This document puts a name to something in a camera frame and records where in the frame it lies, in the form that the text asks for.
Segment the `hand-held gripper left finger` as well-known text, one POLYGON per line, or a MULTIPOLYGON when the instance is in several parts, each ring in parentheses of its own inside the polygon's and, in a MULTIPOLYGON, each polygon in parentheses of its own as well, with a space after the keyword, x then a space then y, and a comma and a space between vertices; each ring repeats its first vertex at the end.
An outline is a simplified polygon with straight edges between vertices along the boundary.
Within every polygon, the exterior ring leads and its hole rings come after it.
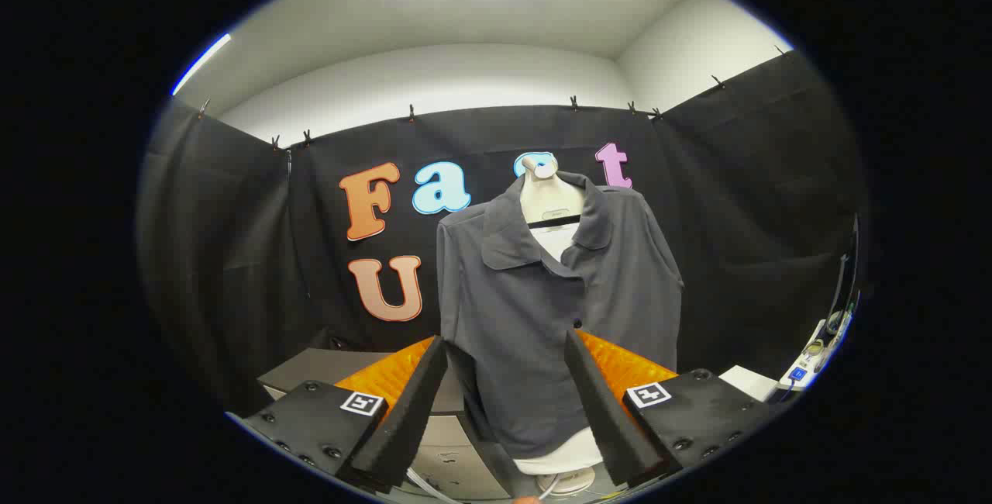
POLYGON ((343 380, 302 381, 243 430, 323 479, 388 493, 406 479, 447 367, 432 336, 343 380))

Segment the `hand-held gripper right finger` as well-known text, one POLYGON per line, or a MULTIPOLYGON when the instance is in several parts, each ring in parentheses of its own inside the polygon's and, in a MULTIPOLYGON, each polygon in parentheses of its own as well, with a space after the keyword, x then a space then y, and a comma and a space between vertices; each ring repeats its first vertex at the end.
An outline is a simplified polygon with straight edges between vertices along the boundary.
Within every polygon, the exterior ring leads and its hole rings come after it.
POLYGON ((610 479, 630 488, 713 461, 775 419, 709 370, 674 374, 584 330, 567 332, 564 360, 610 479))

